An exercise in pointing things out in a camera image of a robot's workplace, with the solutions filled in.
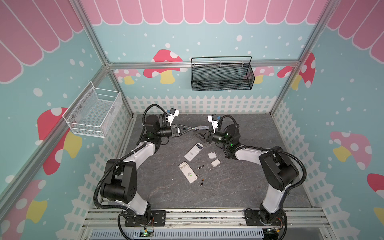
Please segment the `clear handle screwdriver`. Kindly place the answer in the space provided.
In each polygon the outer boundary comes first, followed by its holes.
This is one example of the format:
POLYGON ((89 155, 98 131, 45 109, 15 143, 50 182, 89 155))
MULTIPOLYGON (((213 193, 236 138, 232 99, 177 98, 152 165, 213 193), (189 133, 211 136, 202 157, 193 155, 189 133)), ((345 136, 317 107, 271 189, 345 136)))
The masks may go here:
POLYGON ((209 126, 196 126, 196 127, 193 127, 192 130, 200 131, 200 130, 208 130, 209 128, 210 128, 209 126))

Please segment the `white remote control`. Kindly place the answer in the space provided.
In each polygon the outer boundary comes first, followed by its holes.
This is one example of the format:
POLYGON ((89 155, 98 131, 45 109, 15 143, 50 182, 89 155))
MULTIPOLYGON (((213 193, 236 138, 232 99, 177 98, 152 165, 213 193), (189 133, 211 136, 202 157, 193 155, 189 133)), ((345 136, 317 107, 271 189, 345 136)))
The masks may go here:
POLYGON ((202 150, 204 146, 200 143, 196 143, 185 155, 184 158, 189 162, 192 161, 202 150))
POLYGON ((183 162, 179 165, 179 169, 182 171, 183 175, 186 177, 188 182, 191 184, 198 179, 198 176, 192 170, 187 162, 183 162))

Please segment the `white battery cover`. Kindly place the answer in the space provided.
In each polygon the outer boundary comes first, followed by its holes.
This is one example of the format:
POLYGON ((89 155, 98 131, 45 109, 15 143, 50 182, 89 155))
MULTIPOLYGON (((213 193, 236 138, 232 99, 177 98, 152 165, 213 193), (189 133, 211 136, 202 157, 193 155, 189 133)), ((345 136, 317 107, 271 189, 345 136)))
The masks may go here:
POLYGON ((208 153, 209 159, 216 159, 217 155, 216 153, 208 153))
POLYGON ((211 162, 211 165, 215 168, 215 167, 217 167, 220 163, 221 163, 220 160, 219 160, 219 159, 216 159, 216 160, 214 160, 213 162, 211 162))

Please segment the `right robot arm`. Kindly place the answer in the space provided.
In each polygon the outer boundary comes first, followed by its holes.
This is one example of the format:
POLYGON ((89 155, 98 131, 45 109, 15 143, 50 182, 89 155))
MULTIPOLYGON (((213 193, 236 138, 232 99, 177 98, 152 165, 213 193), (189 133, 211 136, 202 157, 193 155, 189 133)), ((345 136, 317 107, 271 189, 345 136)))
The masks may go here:
POLYGON ((265 226, 282 219, 287 195, 306 180, 307 170, 302 161, 279 146, 262 148, 241 144, 240 126, 231 115, 209 115, 208 121, 211 126, 196 127, 194 135, 203 142, 218 144, 228 159, 260 165, 269 184, 259 210, 246 210, 245 216, 265 226))

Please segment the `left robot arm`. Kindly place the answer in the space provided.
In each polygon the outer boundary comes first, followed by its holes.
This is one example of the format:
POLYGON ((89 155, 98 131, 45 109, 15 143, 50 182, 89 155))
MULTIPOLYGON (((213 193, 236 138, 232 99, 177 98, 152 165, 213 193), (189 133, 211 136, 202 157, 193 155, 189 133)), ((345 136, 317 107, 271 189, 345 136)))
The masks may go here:
POLYGON ((190 128, 173 124, 179 110, 164 110, 158 104, 149 105, 142 117, 142 131, 137 147, 119 159, 106 163, 93 196, 98 209, 121 209, 122 218, 132 217, 142 226, 152 220, 151 204, 138 194, 138 168, 154 155, 162 145, 163 138, 176 138, 190 131, 190 128))

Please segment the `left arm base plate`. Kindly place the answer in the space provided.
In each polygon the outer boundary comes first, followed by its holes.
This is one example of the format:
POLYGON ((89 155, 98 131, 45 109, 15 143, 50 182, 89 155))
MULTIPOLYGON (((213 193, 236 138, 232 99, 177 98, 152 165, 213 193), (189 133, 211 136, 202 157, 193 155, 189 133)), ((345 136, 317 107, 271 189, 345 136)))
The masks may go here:
POLYGON ((152 210, 152 215, 148 221, 140 220, 138 217, 129 216, 125 219, 125 227, 164 227, 166 222, 166 211, 152 210))

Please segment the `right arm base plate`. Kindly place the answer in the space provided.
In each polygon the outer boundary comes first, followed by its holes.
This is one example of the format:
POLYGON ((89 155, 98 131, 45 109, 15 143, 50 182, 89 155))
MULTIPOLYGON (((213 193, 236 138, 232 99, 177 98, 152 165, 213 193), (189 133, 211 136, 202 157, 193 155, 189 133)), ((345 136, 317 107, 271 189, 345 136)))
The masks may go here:
POLYGON ((269 213, 267 210, 246 209, 244 211, 247 226, 283 226, 286 215, 282 210, 276 213, 269 213))

